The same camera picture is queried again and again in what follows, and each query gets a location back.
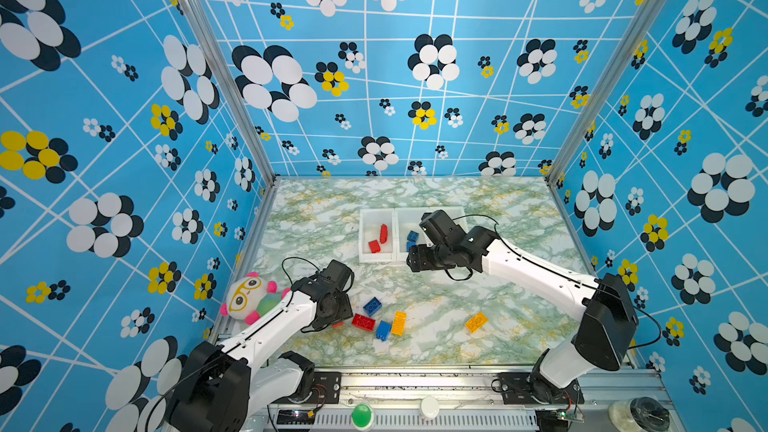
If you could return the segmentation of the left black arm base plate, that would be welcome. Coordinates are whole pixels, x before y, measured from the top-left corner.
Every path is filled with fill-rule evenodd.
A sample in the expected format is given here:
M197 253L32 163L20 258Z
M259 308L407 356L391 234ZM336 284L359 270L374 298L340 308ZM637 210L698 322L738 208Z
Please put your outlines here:
M342 374L338 371L315 372L309 386L302 386L292 396L281 397L273 405L321 405L338 404L342 386Z

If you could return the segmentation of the small red square lego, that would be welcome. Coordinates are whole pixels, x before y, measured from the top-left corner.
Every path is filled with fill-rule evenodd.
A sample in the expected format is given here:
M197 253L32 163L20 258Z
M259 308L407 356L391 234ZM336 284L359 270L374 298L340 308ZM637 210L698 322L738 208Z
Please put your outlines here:
M369 249L372 253L379 253L381 251L381 246L378 241L373 240L368 243Z

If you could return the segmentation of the yellow long lego brick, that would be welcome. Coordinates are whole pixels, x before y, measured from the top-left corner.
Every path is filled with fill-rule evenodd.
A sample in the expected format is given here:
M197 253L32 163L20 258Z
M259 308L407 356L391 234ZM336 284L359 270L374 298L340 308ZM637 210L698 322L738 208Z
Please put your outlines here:
M391 333L396 336L402 336L405 331L407 321L407 314L405 312L396 311L392 323Z

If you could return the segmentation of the blue studded lego brick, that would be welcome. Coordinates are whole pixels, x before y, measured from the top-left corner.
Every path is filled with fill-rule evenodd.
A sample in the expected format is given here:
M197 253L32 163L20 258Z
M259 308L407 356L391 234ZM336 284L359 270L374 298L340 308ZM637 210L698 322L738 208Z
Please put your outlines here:
M382 308L382 303L376 298L371 298L364 306L363 310L368 317L373 317Z

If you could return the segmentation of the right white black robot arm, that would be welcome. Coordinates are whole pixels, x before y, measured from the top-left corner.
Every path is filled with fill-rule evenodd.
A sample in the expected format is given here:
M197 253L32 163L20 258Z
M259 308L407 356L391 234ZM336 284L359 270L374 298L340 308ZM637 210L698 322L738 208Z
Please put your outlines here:
M532 368L528 387L534 400L549 404L570 396L577 380L595 370L617 371L633 343L639 310L623 279L577 273L534 256L502 238L495 229L465 231L439 209L422 215L419 227L430 243L412 246L412 272L456 268L505 279L547 300L579 322L575 335L545 350Z

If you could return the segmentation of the red long lego brick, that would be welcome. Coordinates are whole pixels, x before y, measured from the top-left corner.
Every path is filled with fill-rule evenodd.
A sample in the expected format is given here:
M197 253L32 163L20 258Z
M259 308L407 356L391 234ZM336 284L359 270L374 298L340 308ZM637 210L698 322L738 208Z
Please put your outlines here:
M352 326L360 330L373 332L376 327L376 320L360 314L355 314L352 319Z

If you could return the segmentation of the blue lego brick bottom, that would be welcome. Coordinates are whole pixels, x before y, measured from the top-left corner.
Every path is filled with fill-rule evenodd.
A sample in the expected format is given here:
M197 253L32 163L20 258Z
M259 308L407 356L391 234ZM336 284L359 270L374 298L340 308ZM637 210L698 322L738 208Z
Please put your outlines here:
M380 321L375 332L375 337L378 340L386 342L391 334L392 324L386 321Z

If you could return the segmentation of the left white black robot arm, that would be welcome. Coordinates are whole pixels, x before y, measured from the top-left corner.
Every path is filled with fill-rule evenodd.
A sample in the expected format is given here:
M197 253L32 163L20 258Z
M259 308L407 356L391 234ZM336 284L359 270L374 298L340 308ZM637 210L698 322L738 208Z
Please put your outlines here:
M353 317L354 272L332 260L290 288L278 305L218 345L202 342L190 353L179 382L168 392L163 420L178 431L238 431L246 419L277 399L306 396L314 363L285 352L266 361L299 332L320 332Z

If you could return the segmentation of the orange long lego brick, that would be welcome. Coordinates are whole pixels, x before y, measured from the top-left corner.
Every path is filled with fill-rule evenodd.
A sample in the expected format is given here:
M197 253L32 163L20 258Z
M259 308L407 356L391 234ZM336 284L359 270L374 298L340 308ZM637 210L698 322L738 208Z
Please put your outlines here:
M465 323L465 327L470 333L474 334L487 323L488 318L482 312L478 312Z

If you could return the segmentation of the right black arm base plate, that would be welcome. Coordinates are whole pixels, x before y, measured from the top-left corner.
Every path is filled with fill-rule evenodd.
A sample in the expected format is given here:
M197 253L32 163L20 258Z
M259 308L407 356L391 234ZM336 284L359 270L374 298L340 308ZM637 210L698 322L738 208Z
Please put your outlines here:
M504 405L558 407L581 405L584 396L577 380L564 389L550 387L543 380L533 380L526 372L502 372L491 381L491 390L502 397Z

